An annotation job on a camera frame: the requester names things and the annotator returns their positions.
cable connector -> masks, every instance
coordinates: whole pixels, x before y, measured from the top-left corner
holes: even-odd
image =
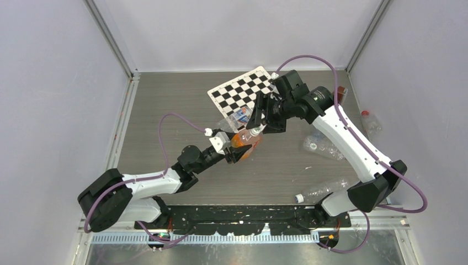
[[[271,74],[271,77],[272,77],[272,80],[275,80],[275,79],[277,79],[279,77],[279,74],[277,74],[276,72],[273,72]]]
[[[211,137],[213,135],[213,130],[210,128],[205,128],[205,136]]]

gray wooden tabletop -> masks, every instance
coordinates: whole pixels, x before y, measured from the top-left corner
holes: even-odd
[[[330,71],[299,72],[309,89],[333,90]],[[143,73],[130,116],[118,169],[121,173],[150,173],[164,169],[158,142],[158,122],[168,112],[188,118],[202,128],[213,128],[223,117],[206,92],[241,72]],[[349,89],[343,108],[362,131],[359,109],[347,74],[339,71],[339,85]],[[304,151],[302,142],[310,132],[304,120],[289,119],[282,134],[264,135],[251,156],[235,165],[225,161],[198,175],[190,190],[161,197],[167,204],[291,204],[302,189],[325,180],[356,174],[347,161],[334,161]],[[175,117],[162,125],[162,139],[169,165],[187,145],[201,150],[208,138]]]

white panel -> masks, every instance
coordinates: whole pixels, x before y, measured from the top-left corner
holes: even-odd
[[[394,1],[352,72],[361,107],[382,123],[375,145],[427,195],[427,210],[408,215],[422,264],[466,263],[467,10],[466,0]],[[391,198],[422,204],[404,183]],[[458,232],[433,240],[447,229]]]
[[[344,68],[380,0],[102,0],[139,71],[275,69],[299,54]],[[287,68],[325,69],[314,60]]]
[[[0,257],[69,264],[127,78],[82,1],[2,1]]]

robotic arm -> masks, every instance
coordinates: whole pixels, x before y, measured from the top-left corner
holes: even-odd
[[[317,87],[309,91],[296,71],[290,71],[272,81],[279,94],[257,93],[252,117],[247,129],[265,126],[264,134],[283,133],[286,131],[286,120],[297,117],[305,119],[309,124],[321,130],[339,150],[346,156],[360,181],[348,190],[332,193],[320,203],[324,215],[337,216],[343,212],[359,209],[372,211],[398,186],[400,179],[385,167],[371,158],[362,145],[350,134],[348,128],[355,126],[348,120],[348,127],[343,123],[333,107],[333,96],[325,87]],[[367,147],[375,150],[379,160],[387,163],[401,174],[406,173],[406,165],[402,161],[392,162],[379,152],[357,129],[359,138]],[[98,203],[89,218],[91,231],[103,231],[117,222],[136,221],[164,224],[168,216],[164,202],[155,195],[164,193],[179,193],[191,188],[200,174],[207,168],[226,160],[236,163],[252,146],[233,148],[230,145],[233,133],[214,130],[209,140],[211,146],[200,151],[196,146],[189,145],[182,150],[177,163],[170,167],[161,178],[150,181],[139,181],[148,177],[162,175],[155,172],[140,175],[120,174],[113,168],[107,170],[78,197],[83,212],[88,216],[91,207],[104,191],[116,183],[125,182],[112,192],[106,194]]]

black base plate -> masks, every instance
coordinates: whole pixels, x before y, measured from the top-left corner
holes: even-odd
[[[351,227],[349,215],[323,217],[323,210],[308,205],[168,205],[175,234],[236,236],[259,234],[268,223],[271,235],[306,235],[310,229]],[[144,223],[148,229],[167,229],[170,218]],[[135,229],[141,227],[135,223]]]

